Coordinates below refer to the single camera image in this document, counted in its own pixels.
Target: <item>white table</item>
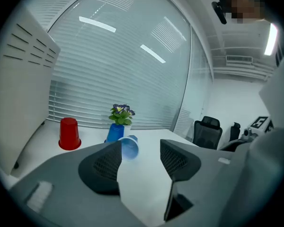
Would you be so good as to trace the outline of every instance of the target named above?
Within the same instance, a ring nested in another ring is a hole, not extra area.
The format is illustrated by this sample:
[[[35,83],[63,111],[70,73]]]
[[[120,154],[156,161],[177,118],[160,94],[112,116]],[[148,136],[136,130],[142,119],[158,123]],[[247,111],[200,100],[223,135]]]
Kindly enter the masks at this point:
[[[0,175],[6,188],[30,173],[36,167],[53,156],[68,151],[59,147],[60,124],[46,121],[21,153],[19,168],[10,176],[1,170]],[[108,130],[79,127],[82,141],[78,149],[101,144]],[[138,138],[139,154],[133,161],[122,161],[117,181],[122,203],[147,226],[164,223],[163,216],[168,202],[171,179],[160,160],[160,139],[176,140],[196,146],[169,130],[133,130],[131,134]]]

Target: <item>upside-down red plastic cup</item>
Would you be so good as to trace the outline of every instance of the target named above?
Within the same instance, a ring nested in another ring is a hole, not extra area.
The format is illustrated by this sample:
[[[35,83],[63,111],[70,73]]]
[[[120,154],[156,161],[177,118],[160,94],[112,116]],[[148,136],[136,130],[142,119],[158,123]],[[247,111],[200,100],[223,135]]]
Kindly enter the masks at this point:
[[[63,118],[60,122],[59,146],[65,150],[73,150],[81,145],[78,122],[73,118]]]

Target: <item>light blue cup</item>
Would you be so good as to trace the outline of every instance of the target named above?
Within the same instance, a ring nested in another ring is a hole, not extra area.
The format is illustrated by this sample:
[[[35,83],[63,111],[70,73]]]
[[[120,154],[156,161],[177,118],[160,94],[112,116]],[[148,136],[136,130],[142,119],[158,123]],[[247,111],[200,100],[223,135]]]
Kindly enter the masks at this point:
[[[122,160],[134,160],[139,153],[138,138],[134,135],[119,139],[122,143]]]

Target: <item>blue cup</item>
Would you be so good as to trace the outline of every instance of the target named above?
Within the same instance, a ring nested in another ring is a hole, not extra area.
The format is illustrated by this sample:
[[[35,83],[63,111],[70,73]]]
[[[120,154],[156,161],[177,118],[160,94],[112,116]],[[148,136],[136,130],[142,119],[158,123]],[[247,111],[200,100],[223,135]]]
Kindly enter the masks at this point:
[[[134,160],[139,153],[138,138],[130,135],[119,140],[122,143],[122,160]]]
[[[113,123],[110,128],[107,135],[107,139],[105,142],[114,142],[123,137],[124,135],[124,126],[123,125],[116,125]]]

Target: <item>air conditioning vent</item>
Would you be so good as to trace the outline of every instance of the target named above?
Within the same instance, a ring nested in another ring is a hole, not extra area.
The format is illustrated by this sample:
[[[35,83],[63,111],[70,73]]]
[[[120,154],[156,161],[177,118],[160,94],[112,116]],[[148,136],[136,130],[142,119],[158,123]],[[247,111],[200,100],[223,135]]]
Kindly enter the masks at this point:
[[[251,56],[227,55],[226,63],[251,64]]]

